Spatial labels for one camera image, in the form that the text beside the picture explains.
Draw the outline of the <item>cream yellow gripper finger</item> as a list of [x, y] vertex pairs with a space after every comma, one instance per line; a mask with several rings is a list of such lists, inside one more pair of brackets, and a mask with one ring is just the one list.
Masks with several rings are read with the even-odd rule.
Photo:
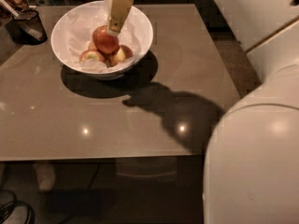
[[134, 0], [108, 0], [107, 33], [117, 36], [133, 6]]

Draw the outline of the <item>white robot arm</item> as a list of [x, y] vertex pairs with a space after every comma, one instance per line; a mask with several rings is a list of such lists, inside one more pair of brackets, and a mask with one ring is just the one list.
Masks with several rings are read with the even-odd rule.
[[211, 136], [204, 224], [299, 224], [297, 0], [214, 1], [262, 84]]

